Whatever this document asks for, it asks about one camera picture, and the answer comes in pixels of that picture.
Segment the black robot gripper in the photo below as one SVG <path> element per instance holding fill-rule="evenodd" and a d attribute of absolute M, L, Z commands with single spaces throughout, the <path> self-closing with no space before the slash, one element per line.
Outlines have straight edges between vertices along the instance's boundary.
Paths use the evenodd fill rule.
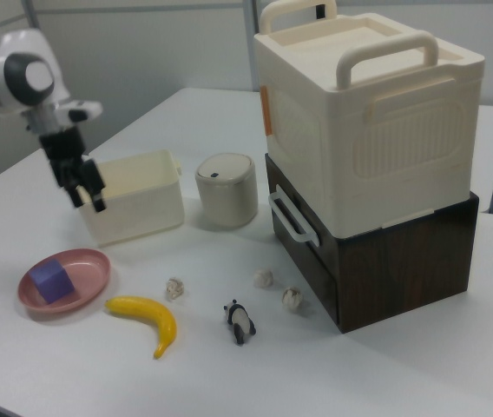
<path fill-rule="evenodd" d="M 82 135 L 77 127 L 55 134 L 39 136 L 40 144 L 49 159 L 59 187 L 66 188 L 75 208 L 83 205 L 77 186 L 89 194 L 96 213 L 106 209 L 102 198 L 105 188 L 100 171 L 92 159 L 83 161 L 85 151 Z"/>

